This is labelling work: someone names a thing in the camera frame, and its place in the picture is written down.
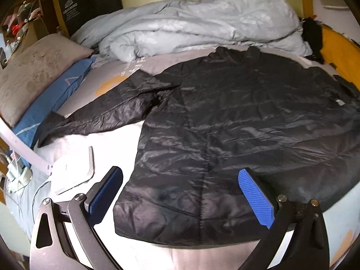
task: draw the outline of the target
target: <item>white metal bar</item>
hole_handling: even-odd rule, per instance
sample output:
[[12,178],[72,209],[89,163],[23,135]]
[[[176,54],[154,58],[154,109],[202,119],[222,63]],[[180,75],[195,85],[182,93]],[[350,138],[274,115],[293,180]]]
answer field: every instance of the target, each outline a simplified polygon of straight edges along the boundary
[[30,162],[35,168],[50,175],[53,165],[42,159],[26,144],[21,141],[8,127],[8,125],[0,117],[0,137],[8,144],[10,148],[15,150],[17,154]]

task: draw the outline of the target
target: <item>light blue comforter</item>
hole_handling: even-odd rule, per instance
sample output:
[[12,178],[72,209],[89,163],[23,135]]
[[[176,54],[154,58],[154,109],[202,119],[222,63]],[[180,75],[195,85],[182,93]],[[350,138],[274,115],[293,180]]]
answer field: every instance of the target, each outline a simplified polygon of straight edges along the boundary
[[308,56],[285,0],[169,0],[96,17],[71,38],[123,62],[219,45],[253,45]]

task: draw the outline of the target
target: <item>black cloth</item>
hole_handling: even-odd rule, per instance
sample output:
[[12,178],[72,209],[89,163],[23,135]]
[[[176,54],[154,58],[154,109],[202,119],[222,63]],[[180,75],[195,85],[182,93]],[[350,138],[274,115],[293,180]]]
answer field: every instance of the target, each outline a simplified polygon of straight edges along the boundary
[[59,4],[70,36],[91,19],[122,9],[121,0],[59,0]]
[[156,76],[138,70],[48,125],[40,141],[145,119],[134,172],[113,208],[116,233],[158,244],[232,244],[267,232],[239,189],[244,167],[275,194],[315,198],[323,210],[360,181],[358,106],[321,68],[254,47],[217,48]]
[[324,63],[323,55],[320,50],[323,48],[323,31],[321,26],[312,18],[305,18],[302,23],[302,38],[307,41],[313,50],[313,54],[306,58],[312,61]]

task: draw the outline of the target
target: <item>jacket sleeve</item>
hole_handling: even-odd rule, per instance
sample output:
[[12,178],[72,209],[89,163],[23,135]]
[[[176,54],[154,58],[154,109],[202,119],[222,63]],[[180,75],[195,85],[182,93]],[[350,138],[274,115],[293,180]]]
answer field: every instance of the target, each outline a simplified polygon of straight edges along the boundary
[[158,77],[138,70],[68,118],[59,121],[59,117],[49,116],[50,121],[55,121],[46,119],[39,126],[38,146],[47,145],[50,136],[106,132],[144,120],[180,84],[178,74]]

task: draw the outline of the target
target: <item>bed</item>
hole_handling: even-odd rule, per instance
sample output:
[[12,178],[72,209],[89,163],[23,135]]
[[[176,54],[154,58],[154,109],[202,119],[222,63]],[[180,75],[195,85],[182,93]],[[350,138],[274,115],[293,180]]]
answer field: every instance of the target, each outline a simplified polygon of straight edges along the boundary
[[[229,46],[237,50],[245,50],[247,46]],[[178,62],[188,61],[197,57],[203,57],[210,52],[215,51],[215,47],[201,44],[196,50],[184,51],[178,49],[176,54],[161,54],[150,56],[147,58],[138,58],[136,61],[123,63],[119,60],[114,61],[114,56],[108,63],[89,71],[85,80],[82,81],[78,89],[62,104],[57,112],[63,116],[69,116],[76,110],[85,106],[97,97],[106,93],[108,90],[124,81],[136,70],[142,69],[150,74],[158,74],[167,67]],[[330,65],[321,65],[313,61],[309,61],[303,56],[296,56],[288,52],[276,49],[262,48],[263,52],[268,52],[284,57],[300,63],[304,68],[319,66],[330,75],[337,72]],[[46,184],[39,190],[35,197],[35,205],[32,207],[31,200],[36,189],[46,181],[48,175],[41,172],[35,167],[33,170],[33,179],[27,187],[21,191],[19,196],[15,194],[7,194],[7,204],[13,215],[16,216],[18,222],[22,225],[28,236],[31,235],[33,226],[33,214],[36,214],[40,202],[45,197],[52,198],[55,202],[70,200],[75,194],[86,192],[93,183],[102,179],[106,172],[112,166],[121,167],[124,173],[124,184],[129,180],[134,168],[135,156],[137,151],[137,143],[141,132],[143,122],[130,124],[125,127],[104,132],[93,133],[88,136],[69,135],[55,140],[50,145],[42,148],[36,148],[34,151],[47,163],[54,163],[60,157],[76,150],[86,150],[92,146],[94,151],[95,173],[91,180],[81,184],[67,192],[56,195],[50,184]],[[344,236],[349,236],[349,244],[357,237],[360,231],[358,214],[360,205],[355,205],[353,211],[345,210],[347,204],[360,204],[359,200],[360,185],[356,185],[344,198],[333,205],[325,214],[325,222],[329,233],[331,262],[340,258],[342,252],[338,251]],[[16,203],[21,203],[21,210]],[[82,263],[89,264],[84,255],[80,244],[74,235],[71,227],[67,227],[71,241],[75,251]],[[112,210],[109,210],[103,222],[95,226],[99,237],[111,252],[113,257],[121,264],[124,269],[237,269],[251,251],[257,242],[248,242],[243,244],[234,244],[222,247],[171,247],[149,244],[132,239],[126,239],[115,234]],[[280,247],[278,255],[275,257],[272,265],[281,260],[287,243],[289,243],[292,232],[288,232],[286,238]]]

